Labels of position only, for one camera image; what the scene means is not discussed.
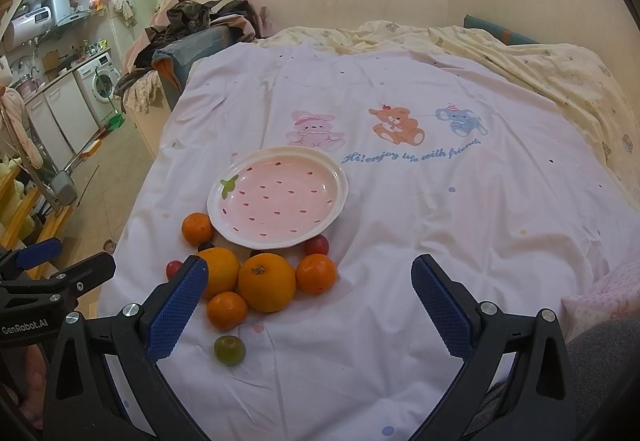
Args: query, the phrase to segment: gray pants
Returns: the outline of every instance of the gray pants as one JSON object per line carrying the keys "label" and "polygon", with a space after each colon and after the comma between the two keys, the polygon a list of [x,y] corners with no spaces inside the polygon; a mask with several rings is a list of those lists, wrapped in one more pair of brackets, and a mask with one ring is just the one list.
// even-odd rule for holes
{"label": "gray pants", "polygon": [[[630,318],[596,325],[567,344],[574,378],[578,432],[607,397],[638,345],[640,322]],[[467,433],[489,423],[503,392],[504,383],[488,392]]]}

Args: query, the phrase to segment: teddy bear print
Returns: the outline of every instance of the teddy bear print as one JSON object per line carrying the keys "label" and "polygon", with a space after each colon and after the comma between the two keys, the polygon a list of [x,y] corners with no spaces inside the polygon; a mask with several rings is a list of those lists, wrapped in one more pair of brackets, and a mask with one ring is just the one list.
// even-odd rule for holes
{"label": "teddy bear print", "polygon": [[290,145],[319,148],[325,152],[337,150],[345,144],[344,132],[333,132],[335,116],[330,114],[312,114],[306,110],[297,110],[291,114],[295,121],[295,131],[287,133]]}
{"label": "teddy bear print", "polygon": [[424,131],[418,128],[416,119],[409,117],[408,108],[402,106],[391,108],[388,105],[383,105],[381,110],[370,108],[369,114],[380,120],[380,123],[374,125],[373,132],[394,145],[408,143],[412,146],[418,146],[424,141]]}

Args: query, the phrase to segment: screw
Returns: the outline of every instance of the screw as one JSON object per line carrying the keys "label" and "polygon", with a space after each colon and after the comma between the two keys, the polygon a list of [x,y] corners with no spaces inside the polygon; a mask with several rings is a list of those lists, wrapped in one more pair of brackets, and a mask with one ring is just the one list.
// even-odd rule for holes
{"label": "screw", "polygon": [[138,304],[127,304],[122,308],[122,314],[125,316],[135,316],[140,311],[140,306]]}
{"label": "screw", "polygon": [[543,309],[541,314],[547,322],[553,322],[556,319],[556,314],[551,309]]}
{"label": "screw", "polygon": [[495,306],[493,302],[482,302],[480,304],[480,310],[485,315],[495,315],[498,312],[498,308]]}

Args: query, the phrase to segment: pillow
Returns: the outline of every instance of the pillow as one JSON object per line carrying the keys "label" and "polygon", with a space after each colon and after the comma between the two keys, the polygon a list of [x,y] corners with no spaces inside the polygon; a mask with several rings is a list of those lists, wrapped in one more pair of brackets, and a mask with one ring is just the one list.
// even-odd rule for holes
{"label": "pillow", "polygon": [[598,280],[586,294],[562,299],[569,317],[568,342],[594,325],[640,317],[640,255]]}

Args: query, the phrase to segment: water heater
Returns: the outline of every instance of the water heater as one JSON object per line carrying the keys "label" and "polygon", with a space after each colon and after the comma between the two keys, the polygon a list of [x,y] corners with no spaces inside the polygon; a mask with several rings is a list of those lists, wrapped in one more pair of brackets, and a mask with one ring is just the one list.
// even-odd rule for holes
{"label": "water heater", "polygon": [[34,36],[40,36],[53,27],[51,10],[41,7],[9,22],[4,33],[4,48],[15,49]]}

